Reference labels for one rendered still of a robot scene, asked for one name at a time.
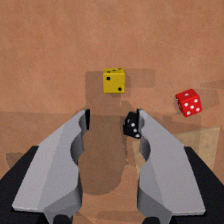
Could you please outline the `black die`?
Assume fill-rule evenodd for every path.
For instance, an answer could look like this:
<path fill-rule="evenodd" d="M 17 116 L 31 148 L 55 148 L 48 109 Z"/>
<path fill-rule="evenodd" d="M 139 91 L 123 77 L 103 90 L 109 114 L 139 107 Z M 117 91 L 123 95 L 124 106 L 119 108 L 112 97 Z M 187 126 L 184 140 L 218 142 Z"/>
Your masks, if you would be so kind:
<path fill-rule="evenodd" d="M 123 134 L 140 139 L 141 134 L 136 130 L 136 113 L 129 112 L 123 123 Z"/>

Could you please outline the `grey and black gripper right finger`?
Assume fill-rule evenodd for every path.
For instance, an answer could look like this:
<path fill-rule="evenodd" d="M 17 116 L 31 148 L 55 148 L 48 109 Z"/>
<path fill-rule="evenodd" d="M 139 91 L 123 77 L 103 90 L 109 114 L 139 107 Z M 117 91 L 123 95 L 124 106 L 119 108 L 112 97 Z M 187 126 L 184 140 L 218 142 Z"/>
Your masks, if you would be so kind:
<path fill-rule="evenodd" d="M 136 130 L 146 162 L 139 172 L 138 211 L 160 224 L 224 224 L 224 185 L 197 153 L 142 108 Z"/>

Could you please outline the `red die with white pips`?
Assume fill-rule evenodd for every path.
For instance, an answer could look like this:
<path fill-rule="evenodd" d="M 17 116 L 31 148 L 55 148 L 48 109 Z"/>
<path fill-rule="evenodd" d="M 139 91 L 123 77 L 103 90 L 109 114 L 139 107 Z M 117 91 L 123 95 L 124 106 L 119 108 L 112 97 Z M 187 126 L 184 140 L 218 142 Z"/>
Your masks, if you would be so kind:
<path fill-rule="evenodd" d="M 176 94 L 178 106 L 184 117 L 188 117 L 202 111 L 199 95 L 193 90 Z"/>

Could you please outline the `yellow die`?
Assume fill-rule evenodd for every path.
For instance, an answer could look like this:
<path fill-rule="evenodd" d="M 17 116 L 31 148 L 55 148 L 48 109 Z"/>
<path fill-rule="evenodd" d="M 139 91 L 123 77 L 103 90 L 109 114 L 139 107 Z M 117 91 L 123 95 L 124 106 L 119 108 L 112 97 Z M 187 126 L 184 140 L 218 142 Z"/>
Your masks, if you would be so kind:
<path fill-rule="evenodd" d="M 103 87 L 105 94 L 124 94 L 124 68 L 105 68 L 103 73 Z"/>

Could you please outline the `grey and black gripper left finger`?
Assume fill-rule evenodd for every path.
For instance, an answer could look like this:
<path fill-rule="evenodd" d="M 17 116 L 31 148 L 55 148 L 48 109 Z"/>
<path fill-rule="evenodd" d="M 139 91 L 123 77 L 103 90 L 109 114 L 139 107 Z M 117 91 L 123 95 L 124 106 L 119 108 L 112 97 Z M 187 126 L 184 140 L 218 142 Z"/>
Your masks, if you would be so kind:
<path fill-rule="evenodd" d="M 84 152 L 90 109 L 84 108 L 32 146 L 0 179 L 0 224 L 53 224 L 82 207 L 78 159 Z"/>

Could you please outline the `tan mat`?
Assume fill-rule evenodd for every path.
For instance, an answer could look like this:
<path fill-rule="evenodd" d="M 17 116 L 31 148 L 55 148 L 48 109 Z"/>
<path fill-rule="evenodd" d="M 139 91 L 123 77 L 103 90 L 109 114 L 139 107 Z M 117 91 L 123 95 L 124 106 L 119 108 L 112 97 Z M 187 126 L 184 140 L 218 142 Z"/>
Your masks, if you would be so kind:
<path fill-rule="evenodd" d="M 185 146 L 191 148 L 199 155 L 204 163 L 213 171 L 220 126 L 205 129 L 193 130 L 188 132 L 173 134 Z M 140 168 L 146 163 L 144 157 L 139 152 L 140 139 L 132 140 L 137 176 L 139 180 Z"/>

